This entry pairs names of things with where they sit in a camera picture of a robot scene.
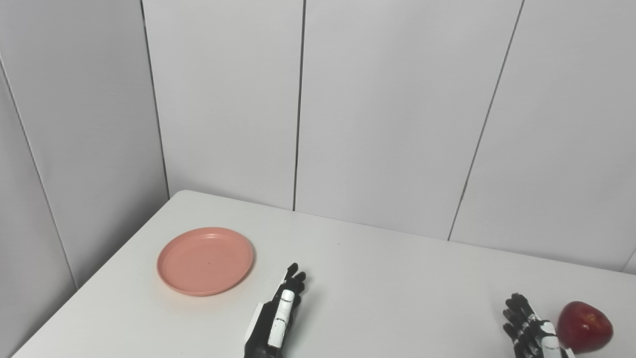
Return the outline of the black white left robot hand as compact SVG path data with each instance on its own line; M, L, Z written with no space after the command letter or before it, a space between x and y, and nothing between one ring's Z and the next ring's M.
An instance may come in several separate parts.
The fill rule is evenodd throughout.
M306 278L299 265L292 263L272 299L257 306L246 333L245 358L283 358Z

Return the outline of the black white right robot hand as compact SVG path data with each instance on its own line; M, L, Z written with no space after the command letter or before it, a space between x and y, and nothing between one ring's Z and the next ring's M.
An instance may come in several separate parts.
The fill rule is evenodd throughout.
M572 349L563 348L555 325L541 319L527 297L515 292L505 301L503 329L512 341L516 358L574 358Z

